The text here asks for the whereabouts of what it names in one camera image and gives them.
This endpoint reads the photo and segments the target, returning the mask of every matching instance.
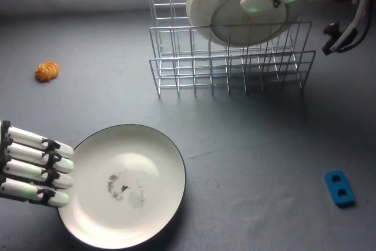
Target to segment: metal wire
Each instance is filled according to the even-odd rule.
[[[150,0],[154,27],[150,39],[154,58],[150,69],[157,94],[162,89],[175,88],[180,95],[182,88],[193,88],[194,95],[202,87],[210,87],[211,94],[219,86],[231,89],[242,87],[249,93],[257,86],[265,91],[276,84],[282,93],[286,84],[295,84],[303,93],[315,58],[315,51],[305,51],[311,22],[226,25],[228,42],[234,28],[243,27],[248,34],[247,46],[221,46],[212,43],[212,26],[190,26],[186,15],[187,0]],[[255,26],[289,24],[278,37],[265,43],[250,45]],[[209,39],[200,34],[205,32]]]

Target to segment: plate in dish rack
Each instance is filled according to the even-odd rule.
[[[240,0],[187,0],[187,16],[192,26],[212,26],[210,29],[197,29],[206,39],[220,44],[247,46],[266,42],[286,31],[301,14],[307,0],[296,0],[281,4],[278,8],[265,12],[246,12]],[[244,25],[252,24],[251,34]],[[228,28],[221,25],[243,25]]]
[[[186,170],[175,144],[159,131],[119,125],[85,139],[72,159],[75,180],[60,217],[80,241],[104,249],[143,243],[177,212]]]

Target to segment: blue toy brick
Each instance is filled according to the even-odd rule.
[[[344,172],[339,170],[327,173],[325,181],[331,197],[338,207],[346,208],[355,205],[355,197]]]

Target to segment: table surface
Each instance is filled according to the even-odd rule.
[[[374,250],[376,245],[376,30],[325,57],[323,28],[353,9],[313,5],[318,50],[304,100],[244,92],[156,95],[148,11],[50,16],[0,23],[0,114],[13,125],[76,146],[103,128],[138,123],[170,136],[187,169],[182,206],[132,250]],[[34,80],[54,60],[58,79]],[[337,208],[324,174],[343,170],[357,205]],[[91,250],[55,209],[0,200],[0,250]]]

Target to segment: orange pastry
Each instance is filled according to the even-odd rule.
[[[56,79],[59,72],[60,67],[56,62],[47,61],[37,67],[35,77],[39,82],[49,82],[51,79]]]

